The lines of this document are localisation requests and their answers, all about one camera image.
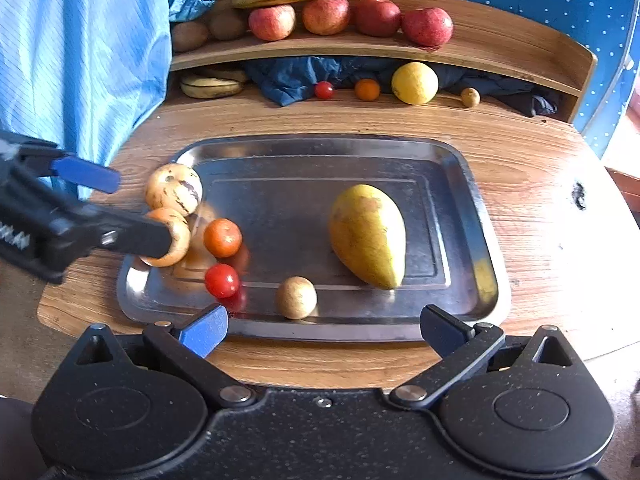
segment blue polka dot curtain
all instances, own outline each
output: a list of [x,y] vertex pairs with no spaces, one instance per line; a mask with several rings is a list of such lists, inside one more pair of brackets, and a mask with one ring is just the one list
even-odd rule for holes
[[585,45],[598,65],[574,125],[602,156],[626,110],[640,61],[639,0],[469,0],[544,23]]

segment stainless steel tray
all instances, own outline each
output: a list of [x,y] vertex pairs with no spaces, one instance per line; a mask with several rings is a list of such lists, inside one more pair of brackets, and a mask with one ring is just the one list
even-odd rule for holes
[[[511,291],[494,230],[465,159],[448,144],[372,135],[226,137],[192,144],[174,160],[193,166],[203,182],[190,253],[167,269],[125,257],[118,301],[131,319],[180,323],[211,304],[202,280],[215,259],[202,232],[216,217],[236,222],[248,248],[248,301],[232,313],[231,334],[420,340],[425,304],[470,324],[498,324],[508,314]],[[332,253],[331,205],[358,183],[387,193],[404,218],[406,275],[396,290],[364,284]],[[318,307],[304,320],[287,320],[274,306],[289,276],[305,276],[318,291]]]

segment tray rim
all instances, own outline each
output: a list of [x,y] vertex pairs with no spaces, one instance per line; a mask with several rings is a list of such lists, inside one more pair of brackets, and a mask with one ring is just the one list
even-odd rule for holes
[[[511,310],[511,285],[508,279],[506,265],[504,262],[504,256],[502,251],[500,250],[500,246],[498,244],[498,238],[495,234],[493,224],[491,222],[491,218],[486,209],[486,205],[484,204],[484,200],[480,193],[478,184],[473,176],[471,169],[462,155],[462,153],[457,150],[455,147],[451,146],[446,142],[442,142],[440,140],[431,139],[429,137],[413,137],[413,136],[395,136],[389,134],[377,134],[377,133],[367,133],[367,134],[352,134],[352,133],[344,133],[344,134],[322,134],[322,133],[309,133],[309,134],[242,134],[242,135],[234,135],[234,136],[221,136],[221,137],[212,137],[209,139],[202,139],[196,142],[192,142],[187,145],[179,152],[177,152],[174,156],[172,156],[170,162],[180,162],[180,159],[195,148],[199,146],[203,146],[206,144],[223,144],[223,143],[233,143],[233,142],[247,142],[250,140],[251,142],[265,142],[268,140],[300,140],[300,139],[315,139],[315,140],[335,140],[339,139],[366,139],[366,140],[389,140],[389,141],[398,141],[405,140],[408,142],[420,142],[420,143],[428,143],[433,146],[440,147],[447,152],[449,152],[455,159],[457,164],[460,166],[462,173],[465,177],[465,181],[471,195],[471,199],[474,204],[474,208],[478,214],[478,219],[480,221],[482,234],[484,237],[484,242],[489,254],[489,258],[492,263],[492,268],[494,270],[495,280],[498,289],[497,300],[494,304],[494,307],[491,311],[484,317],[474,320],[465,320],[464,322],[469,326],[473,326],[478,322],[491,323],[495,325],[500,325]],[[135,256],[128,254],[118,272],[118,277],[116,280],[116,298],[118,300],[118,304],[125,314],[125,316],[129,317],[129,319],[139,321],[139,322],[154,322],[158,319],[138,319],[135,317],[131,317],[123,308],[124,304],[129,305],[130,307],[134,307],[134,305],[129,301],[129,297],[124,293],[126,289],[126,281],[127,274],[131,268],[131,264],[133,263]],[[184,320],[187,320],[191,317],[190,314],[182,314],[175,313],[173,316],[180,316]],[[300,334],[296,335],[296,332],[299,332],[303,327],[311,326],[313,330],[307,331],[303,330],[303,332],[311,332],[308,335],[301,336]],[[356,329],[359,336],[354,338],[350,337],[336,337],[343,330],[349,330],[350,332]],[[383,329],[383,337],[380,337],[380,330]],[[332,336],[330,338],[323,337],[322,334],[324,332],[331,331]],[[376,337],[366,336],[370,331],[376,332]],[[265,339],[284,339],[284,340],[306,340],[306,341],[316,341],[316,342],[399,342],[399,341],[422,341],[422,335],[420,334],[420,326],[414,322],[407,323],[395,323],[395,324],[384,324],[384,323],[311,323],[305,322],[304,320],[299,321],[268,321],[268,320],[252,320],[252,319],[238,319],[238,318],[230,318],[228,324],[228,332],[231,335],[235,336],[243,336],[243,337],[254,337],[254,338],[265,338]]]

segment gray floor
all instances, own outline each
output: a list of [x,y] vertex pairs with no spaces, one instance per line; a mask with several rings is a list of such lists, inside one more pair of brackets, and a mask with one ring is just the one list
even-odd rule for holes
[[[44,284],[0,264],[0,395],[34,402],[74,339],[41,325],[36,307]],[[616,412],[616,433],[601,464],[611,480],[640,480],[640,344],[588,363]]]

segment wooden table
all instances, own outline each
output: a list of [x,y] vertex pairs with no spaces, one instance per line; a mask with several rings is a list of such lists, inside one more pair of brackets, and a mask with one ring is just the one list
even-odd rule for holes
[[[331,101],[281,108],[255,88],[210,102],[174,98],[120,150],[113,163],[123,176],[119,192],[95,201],[142,210],[149,174],[199,139],[311,132],[424,136],[453,145],[478,181],[506,261],[513,306],[503,328],[530,335],[556,324],[583,358],[640,340],[640,231],[616,186],[571,126],[527,119],[491,100],[466,109],[443,94],[411,107],[391,96],[364,103],[340,91]],[[584,210],[572,198],[576,183],[584,187]],[[139,331],[115,299],[121,259],[97,251],[73,264],[64,285],[44,291],[38,318],[76,336],[97,321]],[[392,387],[436,359],[414,343],[242,338],[229,338],[210,357],[239,380],[318,387]]]

